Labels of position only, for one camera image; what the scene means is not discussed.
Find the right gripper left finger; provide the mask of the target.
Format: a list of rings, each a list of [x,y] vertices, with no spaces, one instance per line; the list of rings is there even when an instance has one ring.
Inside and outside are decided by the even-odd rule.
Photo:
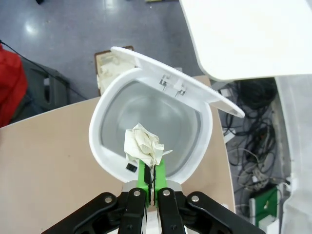
[[[138,178],[123,185],[115,196],[104,192],[43,231],[44,234],[142,234],[151,202],[151,173],[140,161]]]

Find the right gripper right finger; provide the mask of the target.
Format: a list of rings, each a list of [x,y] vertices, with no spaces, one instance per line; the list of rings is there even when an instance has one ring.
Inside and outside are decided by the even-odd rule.
[[[203,192],[184,195],[181,185],[166,179],[163,160],[154,167],[155,199],[162,234],[263,234],[264,231]]]

